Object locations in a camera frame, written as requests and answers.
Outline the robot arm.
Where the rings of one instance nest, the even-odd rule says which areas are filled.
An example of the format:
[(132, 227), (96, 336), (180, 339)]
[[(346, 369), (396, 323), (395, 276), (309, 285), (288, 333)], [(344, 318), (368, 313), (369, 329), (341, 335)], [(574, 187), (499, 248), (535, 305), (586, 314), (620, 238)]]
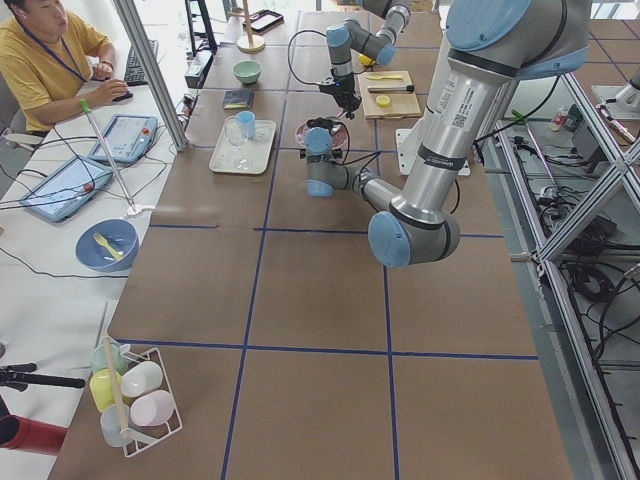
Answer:
[(359, 1), (358, 5), (383, 19), (383, 26), (371, 33), (353, 18), (329, 26), (325, 35), (330, 76), (318, 84), (320, 92), (331, 95), (342, 116), (348, 119), (354, 118), (361, 104), (361, 96), (356, 92), (352, 52), (363, 54), (376, 64), (389, 65), (395, 55), (396, 41), (411, 17), (409, 1)]
[(587, 57), (590, 13), (587, 1), (453, 2), (404, 186), (337, 162), (329, 130), (313, 127), (304, 141), (308, 194), (351, 190), (366, 200), (375, 209), (369, 245), (386, 266), (448, 257), (460, 231), (443, 205), (499, 89), (577, 70)]

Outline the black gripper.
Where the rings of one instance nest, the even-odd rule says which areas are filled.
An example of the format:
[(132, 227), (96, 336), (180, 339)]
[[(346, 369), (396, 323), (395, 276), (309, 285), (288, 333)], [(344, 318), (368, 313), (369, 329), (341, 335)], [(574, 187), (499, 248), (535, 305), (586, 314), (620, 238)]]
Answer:
[(355, 118), (361, 104), (361, 96), (355, 89), (353, 74), (338, 77), (327, 77), (318, 84), (319, 91), (330, 95), (336, 104), (344, 111), (343, 117), (348, 120)]
[(332, 148), (332, 137), (330, 133), (331, 127), (338, 122), (340, 121), (334, 117), (318, 117), (307, 120), (306, 123), (310, 127), (310, 130), (307, 132), (305, 138), (305, 147), (299, 147), (300, 157), (326, 157), (330, 160), (341, 160), (343, 157), (343, 149)]

